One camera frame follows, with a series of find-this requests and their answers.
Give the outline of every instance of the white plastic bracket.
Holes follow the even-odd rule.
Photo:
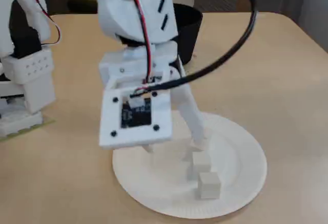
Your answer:
[[[21,59],[5,57],[2,64],[6,77],[23,87],[26,108],[30,113],[55,101],[51,76],[54,64],[48,47]]]

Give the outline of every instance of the white robotic arm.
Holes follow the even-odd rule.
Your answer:
[[[3,71],[11,81],[1,90],[1,97],[9,95],[4,90],[15,90],[11,95],[23,94],[24,108],[33,116],[54,101],[51,72],[53,61],[48,47],[21,59],[10,56],[13,44],[8,29],[10,7],[13,0],[2,0],[0,8],[6,8],[0,16],[0,56]],[[49,26],[44,0],[18,0],[28,18],[29,25],[38,31],[40,40],[49,37]],[[153,84],[168,82],[184,75],[177,56],[177,44],[171,41],[177,36],[177,25],[172,0],[97,0],[99,23],[104,34],[129,44],[125,50],[107,53],[99,68],[104,83],[104,103],[100,125],[100,145],[106,148],[143,145],[167,140],[172,135],[171,92],[160,91],[150,98],[131,98],[130,95],[146,81]],[[176,62],[177,69],[170,64]],[[178,102],[181,114],[193,131],[195,142],[204,147],[202,121],[193,96],[184,85],[172,101]],[[7,114],[3,103],[0,113]]]

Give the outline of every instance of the black cable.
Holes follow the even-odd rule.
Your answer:
[[[143,93],[138,93],[138,94],[132,94],[131,97],[136,97],[136,96],[141,96],[145,93],[149,93],[152,91],[158,91],[158,90],[168,90],[168,89],[172,89],[172,88],[176,88],[179,87],[181,85],[193,82],[194,80],[197,80],[199,78],[204,77],[205,75],[213,72],[214,70],[218,69],[220,66],[222,66],[223,64],[225,64],[233,55],[235,55],[235,53],[237,51],[240,50],[240,48],[245,44],[245,42],[248,40],[248,38],[250,37],[250,35],[252,34],[252,31],[254,29],[255,26],[255,22],[256,22],[256,16],[257,16],[257,5],[256,5],[256,0],[250,0],[251,3],[251,18],[250,18],[250,22],[244,32],[244,34],[242,35],[242,37],[238,40],[238,42],[222,57],[220,57],[217,61],[215,61],[214,63],[212,63],[211,65],[207,66],[206,68],[188,75],[186,77],[182,77],[180,79],[177,80],[172,80],[169,82],[165,82],[162,84],[158,84],[158,85],[154,85],[154,86],[149,86],[146,87],[143,91]]]

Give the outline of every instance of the red and black wire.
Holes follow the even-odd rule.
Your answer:
[[[40,0],[35,0],[38,4],[39,4],[39,6],[40,6],[40,8],[41,8],[41,10],[42,10],[42,13],[55,25],[55,27],[56,27],[56,29],[57,29],[57,32],[58,32],[58,39],[57,39],[57,41],[55,41],[54,43],[49,43],[49,44],[42,44],[42,45],[56,45],[56,44],[58,44],[59,42],[60,42],[60,40],[61,40],[61,38],[62,38],[62,33],[61,33],[61,31],[60,31],[60,27],[57,25],[57,23],[51,18],[51,16],[48,14],[48,12],[43,8],[43,6],[41,5],[41,2],[40,2]]]
[[[149,83],[151,81],[150,75],[151,75],[151,68],[152,68],[151,43],[150,43],[149,36],[148,36],[146,18],[145,18],[144,11],[142,10],[141,2],[140,2],[140,0],[133,0],[133,1],[135,3],[138,13],[139,13],[142,33],[143,33],[143,37],[145,39],[146,51],[147,51],[147,74],[146,74],[146,78],[145,78],[144,82]]]

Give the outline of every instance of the wire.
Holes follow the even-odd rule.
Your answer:
[[[151,53],[151,44],[148,36],[148,31],[147,31],[147,25],[146,25],[146,18],[144,11],[142,9],[142,4],[140,0],[133,0],[140,16],[140,23],[141,23],[141,28],[142,28],[142,33],[143,37],[145,39],[145,44],[146,44],[146,51],[147,51],[147,74],[145,78],[145,83],[150,82],[150,74],[151,74],[151,69],[152,69],[152,53]]]
[[[41,2],[40,2],[40,0],[35,0],[38,4],[39,4],[39,6],[40,6],[40,8],[41,8],[41,10],[42,10],[42,12],[43,12],[43,14],[55,25],[55,27],[56,27],[56,29],[57,29],[57,32],[58,32],[58,39],[57,39],[57,41],[55,41],[54,43],[46,43],[46,44],[42,44],[43,46],[49,46],[49,45],[57,45],[57,44],[59,44],[60,43],[60,41],[61,41],[61,39],[62,39],[62,32],[61,32],[61,30],[60,30],[60,27],[59,27],[59,25],[51,18],[51,16],[46,12],[46,10],[42,7],[42,5],[41,5]]]
[[[181,85],[184,85],[184,84],[193,82],[199,78],[202,78],[205,75],[210,74],[214,70],[218,69],[223,64],[225,64],[232,56],[234,56],[236,54],[237,51],[240,50],[240,48],[245,44],[245,42],[248,40],[248,38],[250,37],[250,35],[253,32],[258,11],[257,11],[256,0],[250,0],[250,3],[251,3],[251,11],[252,11],[250,22],[249,22],[244,34],[242,35],[242,37],[237,41],[237,43],[226,54],[224,54],[222,57],[220,57],[217,61],[215,61],[211,65],[207,66],[206,68],[204,68],[194,74],[188,75],[186,77],[182,77],[177,80],[172,80],[172,81],[169,81],[166,83],[162,83],[162,84],[158,84],[158,85],[154,85],[154,86],[148,86],[148,87],[144,88],[143,93],[141,93],[141,94],[133,93],[131,95],[131,97],[141,96],[143,94],[153,92],[153,91],[168,90],[168,89],[179,87]]]

